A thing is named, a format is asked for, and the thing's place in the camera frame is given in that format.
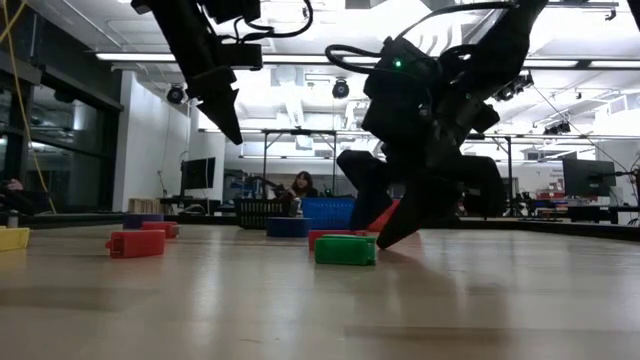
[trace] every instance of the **ceiling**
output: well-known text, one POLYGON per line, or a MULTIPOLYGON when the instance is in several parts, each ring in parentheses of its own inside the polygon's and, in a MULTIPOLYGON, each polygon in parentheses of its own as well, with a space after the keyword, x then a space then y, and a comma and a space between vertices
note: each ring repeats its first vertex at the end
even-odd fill
MULTIPOLYGON (((95 51, 168 52, 153 17, 137 15, 126 1, 122 1, 30 0, 30 4, 95 51)), ((311 30, 293 39, 264 41, 263 51, 321 54, 333 43, 378 51, 386 36, 398 34, 432 10, 425 5, 429 1, 421 0, 387 0, 368 10, 346 9, 346 1, 350 0, 313 0, 316 22, 311 30)), ((302 8, 300 0, 263 0, 263 22, 283 32, 299 28, 304 23, 302 8)), ((640 59, 640 33, 626 1, 620 3, 615 19, 606 21, 609 14, 609 9, 602 8, 546 9, 532 33, 530 55, 640 59)), ((447 44, 473 41, 470 34, 476 25, 495 15, 484 11, 439 17, 416 27, 407 38, 424 51, 431 48, 431 54, 437 55, 447 44)), ((219 34, 233 33, 229 23, 215 27, 219 34)), ((241 26, 239 30, 243 34, 250 29, 241 26)), ((183 81, 176 65, 129 64, 122 67, 137 71, 139 80, 158 93, 163 93, 170 83, 183 81)), ((292 111, 348 116, 346 112, 353 107, 350 103, 366 98, 361 90, 365 79, 360 75, 329 66, 300 66, 296 71, 299 75, 297 88, 280 84, 272 67, 254 73, 238 72, 237 85, 241 91, 236 106, 240 119, 275 120, 278 114, 290 115, 292 111), (309 74, 329 75, 330 80, 313 82, 314 86, 309 86, 312 81, 305 81, 309 74), (351 93, 346 100, 334 100, 331 96, 336 77, 345 77, 350 84, 351 93)), ((592 110, 603 104, 591 99, 601 99, 620 90, 638 88, 640 91, 640 72, 636 71, 538 70, 532 74, 540 93, 558 110, 572 109, 577 123, 589 122, 594 117, 592 110)), ((534 89, 510 102, 495 104, 495 108, 502 118, 497 130, 514 126, 531 129, 532 124, 556 113, 534 89)))

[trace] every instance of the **green block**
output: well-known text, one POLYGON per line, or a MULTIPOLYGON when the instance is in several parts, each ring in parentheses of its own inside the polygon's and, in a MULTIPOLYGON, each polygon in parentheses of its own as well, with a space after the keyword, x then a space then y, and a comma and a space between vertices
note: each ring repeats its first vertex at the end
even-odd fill
POLYGON ((376 238, 354 235, 325 235, 316 240, 316 264, 375 265, 376 238))

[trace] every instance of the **dark hair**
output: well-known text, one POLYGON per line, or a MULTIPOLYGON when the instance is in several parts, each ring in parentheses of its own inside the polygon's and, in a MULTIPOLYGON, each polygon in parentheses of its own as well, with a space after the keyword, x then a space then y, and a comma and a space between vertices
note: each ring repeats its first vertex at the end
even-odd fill
POLYGON ((293 191, 296 192, 296 194, 300 194, 302 192, 306 192, 307 190, 313 188, 313 180, 311 179, 311 174, 309 174, 306 171, 301 171, 298 175, 296 175, 295 180, 293 180, 293 185, 291 185, 291 188, 293 189, 293 191), (303 178, 305 180, 307 180, 307 187, 304 189, 301 189, 298 186, 298 179, 299 178, 303 178))

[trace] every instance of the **blue basket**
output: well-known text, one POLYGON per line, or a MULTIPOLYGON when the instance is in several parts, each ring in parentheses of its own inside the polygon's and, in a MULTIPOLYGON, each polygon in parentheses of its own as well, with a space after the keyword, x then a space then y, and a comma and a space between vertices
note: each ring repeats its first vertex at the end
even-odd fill
POLYGON ((355 199, 302 199, 302 213, 312 230, 349 230, 355 199))

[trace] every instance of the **black basket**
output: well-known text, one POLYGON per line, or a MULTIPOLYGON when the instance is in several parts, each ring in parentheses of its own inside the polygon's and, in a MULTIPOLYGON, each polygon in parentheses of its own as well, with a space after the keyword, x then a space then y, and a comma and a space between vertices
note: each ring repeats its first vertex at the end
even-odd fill
POLYGON ((264 230, 267 219, 271 217, 289 217, 291 201, 236 199, 238 226, 243 229, 264 230))

